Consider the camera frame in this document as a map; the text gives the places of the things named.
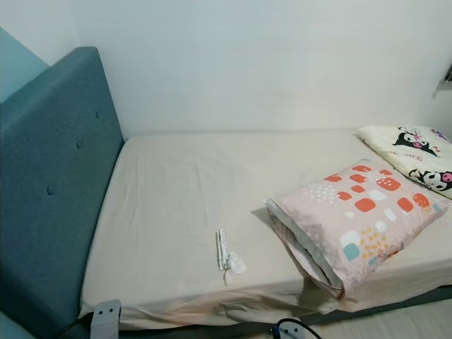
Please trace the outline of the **long white wrapper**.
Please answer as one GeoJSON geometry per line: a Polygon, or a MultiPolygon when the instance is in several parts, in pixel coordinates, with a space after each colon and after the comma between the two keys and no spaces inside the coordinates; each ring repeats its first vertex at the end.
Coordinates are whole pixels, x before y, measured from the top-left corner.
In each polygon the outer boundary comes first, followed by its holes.
{"type": "Polygon", "coordinates": [[[230,251],[224,229],[218,229],[215,233],[215,241],[218,253],[218,266],[220,270],[230,269],[230,251]]]}

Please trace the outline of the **pink patterned pillow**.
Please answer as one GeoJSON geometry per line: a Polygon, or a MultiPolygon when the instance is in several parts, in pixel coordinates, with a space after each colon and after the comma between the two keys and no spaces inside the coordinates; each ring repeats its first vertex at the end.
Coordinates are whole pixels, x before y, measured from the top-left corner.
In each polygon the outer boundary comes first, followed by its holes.
{"type": "Polygon", "coordinates": [[[265,200],[300,268],[335,298],[356,293],[378,265],[452,209],[452,201],[385,162],[351,167],[265,200]]]}

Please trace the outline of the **crumpled white tissue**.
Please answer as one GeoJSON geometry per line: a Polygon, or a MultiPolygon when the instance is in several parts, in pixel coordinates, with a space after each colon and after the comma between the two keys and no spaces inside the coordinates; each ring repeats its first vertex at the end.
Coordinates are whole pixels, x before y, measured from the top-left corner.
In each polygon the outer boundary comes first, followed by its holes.
{"type": "Polygon", "coordinates": [[[232,284],[237,275],[245,274],[246,264],[236,253],[230,253],[230,257],[226,263],[226,271],[224,271],[223,280],[226,285],[232,284]]]}

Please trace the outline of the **cream cartoon print quilt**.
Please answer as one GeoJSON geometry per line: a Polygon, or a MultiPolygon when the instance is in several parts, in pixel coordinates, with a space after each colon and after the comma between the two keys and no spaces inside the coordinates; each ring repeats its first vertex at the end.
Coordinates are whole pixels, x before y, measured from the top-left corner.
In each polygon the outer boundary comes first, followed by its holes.
{"type": "Polygon", "coordinates": [[[452,140],[429,126],[364,126],[355,135],[401,174],[452,200],[452,140]]]}

